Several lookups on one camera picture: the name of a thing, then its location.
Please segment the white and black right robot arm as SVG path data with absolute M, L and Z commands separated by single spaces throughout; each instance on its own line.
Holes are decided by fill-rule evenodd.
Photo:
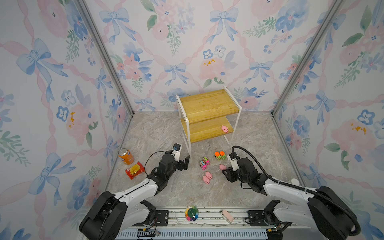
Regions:
M 357 216 L 330 188 L 305 188 L 260 173 L 248 158 L 232 159 L 222 173 L 226 179 L 246 184 L 246 190 L 274 197 L 249 225 L 264 223 L 279 235 L 298 224 L 318 230 L 328 240 L 345 240 L 361 232 Z

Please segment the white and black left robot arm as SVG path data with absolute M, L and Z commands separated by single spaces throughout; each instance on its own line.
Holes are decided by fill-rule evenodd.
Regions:
M 153 224 L 156 207 L 147 199 L 160 193 L 177 170 L 188 169 L 191 156 L 183 161 L 176 157 L 176 153 L 167 151 L 141 183 L 115 194 L 103 192 L 80 223 L 79 231 L 89 240 L 114 240 L 128 227 Z

